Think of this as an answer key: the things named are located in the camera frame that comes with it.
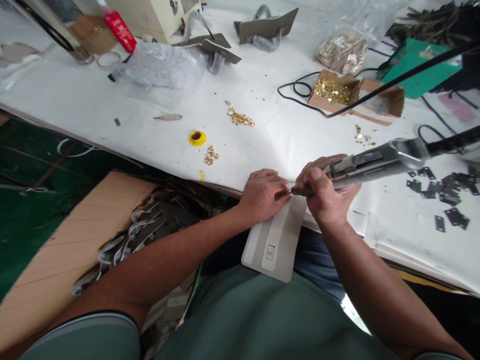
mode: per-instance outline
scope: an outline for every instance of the black strap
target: black strap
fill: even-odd
[[[15,0],[15,2],[20,5],[27,13],[29,13],[36,22],[46,31],[50,37],[56,41],[58,45],[64,48],[69,53],[75,51],[74,47],[70,42],[55,29],[52,25],[50,25],[47,21],[45,21],[40,15],[38,15],[29,5],[27,5],[23,0]]]

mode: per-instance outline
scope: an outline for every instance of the fingers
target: fingers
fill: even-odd
[[[279,197],[275,202],[280,205],[280,209],[285,206],[286,203],[288,203],[292,197],[290,195],[283,195]]]
[[[329,193],[335,194],[332,181],[328,176],[325,176],[323,170],[317,167],[311,168],[308,171],[308,180],[315,194],[322,200],[324,200],[323,198],[328,196]]]
[[[248,177],[248,180],[253,180],[255,178],[267,178],[271,175],[278,175],[279,172],[272,169],[262,169],[259,171],[254,171]]]
[[[314,162],[309,162],[303,170],[301,171],[300,175],[296,178],[295,181],[295,186],[298,187],[301,190],[305,189],[305,186],[309,183],[309,170],[312,168],[319,168],[321,170],[324,170],[327,166],[330,166],[343,158],[346,158],[348,155],[347,154],[337,154],[329,157],[319,157],[317,160]]]
[[[287,185],[283,180],[274,181],[270,183],[269,187],[273,190],[275,194],[280,192],[284,192],[286,194],[290,192],[290,189],[287,187]]]
[[[313,164],[312,161],[308,162],[304,167],[303,169],[300,171],[300,175],[298,175],[298,177],[296,178],[295,180],[295,186],[298,188],[300,187],[302,181],[303,181],[303,178],[304,178],[304,174],[305,172],[310,169],[311,165]]]
[[[348,155],[347,154],[337,154],[329,157],[325,157],[318,163],[317,168],[324,170],[327,166],[330,166],[332,164],[335,164],[336,162],[342,160],[343,158],[346,158]]]
[[[278,175],[270,175],[269,177],[266,178],[267,181],[271,183],[276,183],[276,182],[283,182],[285,185],[289,183],[289,181],[286,178],[283,178]]]

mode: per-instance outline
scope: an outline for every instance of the fingernail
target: fingernail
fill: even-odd
[[[308,171],[308,176],[312,180],[321,179],[323,175],[324,175],[324,172],[322,170],[320,170],[318,167],[311,168]]]

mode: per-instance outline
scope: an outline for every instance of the red spray can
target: red spray can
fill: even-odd
[[[100,5],[103,10],[103,21],[111,30],[113,35],[115,35],[118,42],[123,46],[127,53],[133,53],[137,41],[130,32],[127,25],[125,25],[124,20],[117,11],[113,11],[105,2],[105,0],[97,0],[98,5]]]

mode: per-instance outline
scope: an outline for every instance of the teal box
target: teal box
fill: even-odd
[[[389,65],[378,72],[384,83],[399,77],[414,67],[445,53],[450,48],[429,42],[407,39],[389,59]],[[462,56],[439,63],[398,84],[405,89],[405,97],[417,99],[462,69]]]

